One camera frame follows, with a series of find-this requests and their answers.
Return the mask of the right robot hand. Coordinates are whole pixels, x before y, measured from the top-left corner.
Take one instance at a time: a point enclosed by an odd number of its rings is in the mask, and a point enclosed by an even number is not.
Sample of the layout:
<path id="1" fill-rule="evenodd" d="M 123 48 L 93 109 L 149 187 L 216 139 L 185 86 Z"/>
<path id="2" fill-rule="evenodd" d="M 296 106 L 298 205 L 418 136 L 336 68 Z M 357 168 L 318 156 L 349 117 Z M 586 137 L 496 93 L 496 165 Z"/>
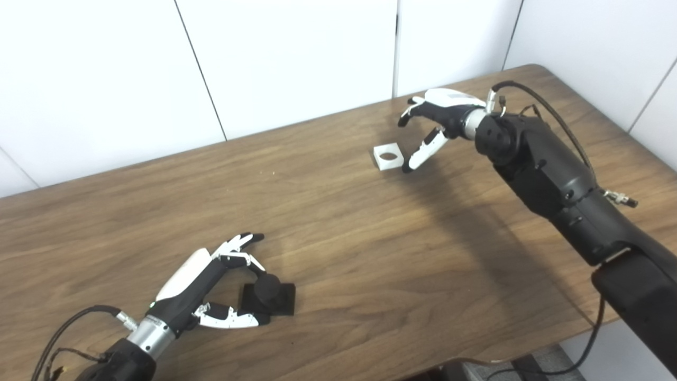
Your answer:
<path id="1" fill-rule="evenodd" d="M 457 90 L 433 88 L 427 90 L 422 97 L 411 97 L 408 108 L 401 114 L 397 125 L 403 128 L 411 118 L 423 117 L 437 123 L 437 127 L 405 159 L 403 172 L 409 173 L 418 169 L 450 140 L 474 140 L 477 128 L 487 116 L 485 101 Z"/>

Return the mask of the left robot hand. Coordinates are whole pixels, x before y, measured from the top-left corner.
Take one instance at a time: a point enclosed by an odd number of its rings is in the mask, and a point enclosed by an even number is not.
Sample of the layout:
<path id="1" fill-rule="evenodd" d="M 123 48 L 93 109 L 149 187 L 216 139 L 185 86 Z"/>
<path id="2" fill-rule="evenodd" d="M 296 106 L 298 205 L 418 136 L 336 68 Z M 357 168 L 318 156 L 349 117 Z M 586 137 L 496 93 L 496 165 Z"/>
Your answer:
<path id="1" fill-rule="evenodd" d="M 220 330 L 268 325 L 271 321 L 268 314 L 205 302 L 207 294 L 228 270 L 247 268 L 257 277 L 267 274 L 261 263 L 244 251 L 263 239 L 261 233 L 245 232 L 223 242 L 213 253 L 206 248 L 198 249 L 163 285 L 147 314 L 162 321 L 176 338 L 198 325 Z"/>

